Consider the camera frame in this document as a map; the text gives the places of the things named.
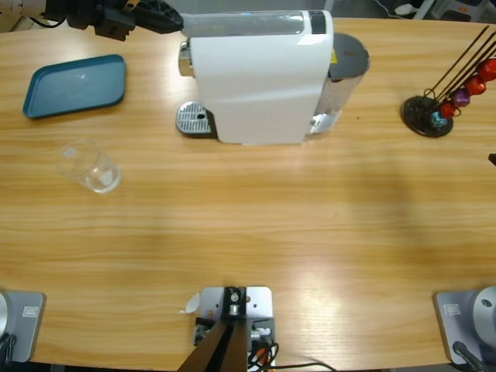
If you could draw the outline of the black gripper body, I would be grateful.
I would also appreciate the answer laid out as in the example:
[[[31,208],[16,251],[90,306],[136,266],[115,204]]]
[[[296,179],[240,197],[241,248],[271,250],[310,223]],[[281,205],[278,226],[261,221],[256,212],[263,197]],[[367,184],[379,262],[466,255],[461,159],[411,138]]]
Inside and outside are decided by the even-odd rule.
[[[135,7],[135,1],[66,1],[65,16],[68,24],[74,28],[104,26],[116,19],[126,19]]]

